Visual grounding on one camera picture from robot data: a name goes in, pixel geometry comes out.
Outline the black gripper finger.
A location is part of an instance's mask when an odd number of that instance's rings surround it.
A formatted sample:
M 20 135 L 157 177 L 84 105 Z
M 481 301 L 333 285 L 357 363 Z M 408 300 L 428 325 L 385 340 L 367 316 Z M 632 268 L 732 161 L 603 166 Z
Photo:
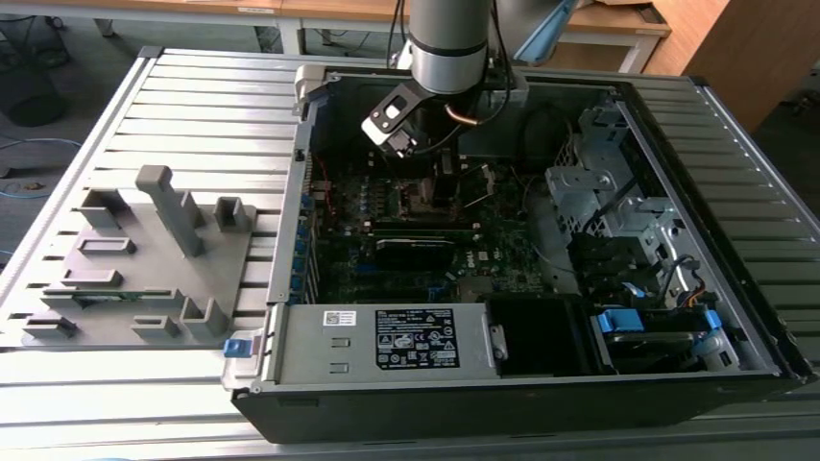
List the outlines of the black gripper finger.
M 451 151 L 440 151 L 436 163 L 436 206 L 447 207 L 457 190 L 457 157 Z

